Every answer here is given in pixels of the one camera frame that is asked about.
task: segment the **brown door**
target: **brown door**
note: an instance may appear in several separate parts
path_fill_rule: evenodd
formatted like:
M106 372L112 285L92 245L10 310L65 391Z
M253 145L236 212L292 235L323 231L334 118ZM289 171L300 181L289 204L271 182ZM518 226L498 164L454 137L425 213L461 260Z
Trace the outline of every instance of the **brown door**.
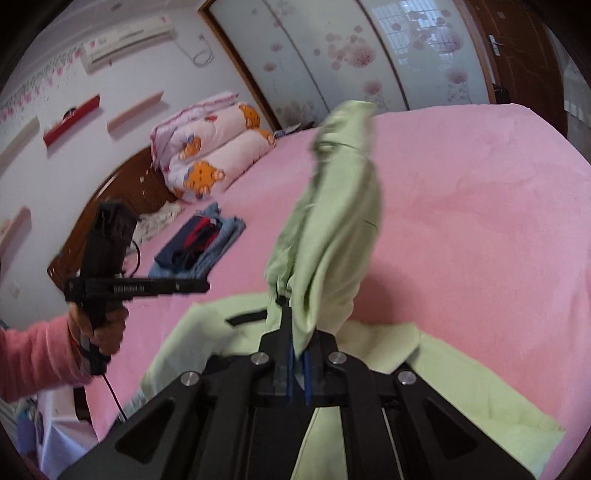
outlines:
M531 108L567 135L564 90L558 60L540 20L519 0L466 0L487 37L502 87L511 102Z

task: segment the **air conditioner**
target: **air conditioner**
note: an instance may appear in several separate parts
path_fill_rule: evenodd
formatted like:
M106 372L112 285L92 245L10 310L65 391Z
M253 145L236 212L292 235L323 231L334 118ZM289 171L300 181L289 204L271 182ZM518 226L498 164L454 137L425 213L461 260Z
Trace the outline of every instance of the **air conditioner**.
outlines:
M173 25L166 15L120 25L84 42L82 63L86 71L91 72L122 53L130 53L155 41L165 40L172 33Z

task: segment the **bed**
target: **bed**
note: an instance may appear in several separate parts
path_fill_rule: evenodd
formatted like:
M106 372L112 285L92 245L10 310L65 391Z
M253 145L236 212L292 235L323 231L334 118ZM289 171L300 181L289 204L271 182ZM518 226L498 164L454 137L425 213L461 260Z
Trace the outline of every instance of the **bed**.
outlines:
M591 167L529 109L435 107L375 118L373 159L384 185L384 226L355 300L365 322L412 320L497 373L566 430L542 478L587 478L591 463ZM205 295L137 299L108 377L122 403L195 301L265 291L269 252L312 168L314 131L274 150L216 199L246 231L209 275ZM99 202L135 213L174 200L141 151L86 205L48 273L58 288L80 267ZM196 209L187 206L141 246L136 275ZM117 408L102 379L86 387L98 438Z

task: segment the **wooden headboard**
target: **wooden headboard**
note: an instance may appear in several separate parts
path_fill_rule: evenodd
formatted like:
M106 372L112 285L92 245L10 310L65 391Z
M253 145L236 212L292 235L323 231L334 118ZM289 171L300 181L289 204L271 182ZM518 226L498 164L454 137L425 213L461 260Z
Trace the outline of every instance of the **wooden headboard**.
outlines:
M176 197L166 188L162 174L151 167L150 148L144 148L117 168L97 189L82 210L70 236L47 267L47 273L63 290L67 278L76 275L82 265L86 235L95 220L101 202L123 201L136 215L157 212L164 202Z

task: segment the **pink sleeve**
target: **pink sleeve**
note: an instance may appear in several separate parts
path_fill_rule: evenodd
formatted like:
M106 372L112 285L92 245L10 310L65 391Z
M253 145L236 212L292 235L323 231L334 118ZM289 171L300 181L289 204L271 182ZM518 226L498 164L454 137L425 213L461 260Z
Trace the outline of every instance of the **pink sleeve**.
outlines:
M62 385L88 384L70 346L67 317L26 332L0 329L0 398L7 402Z

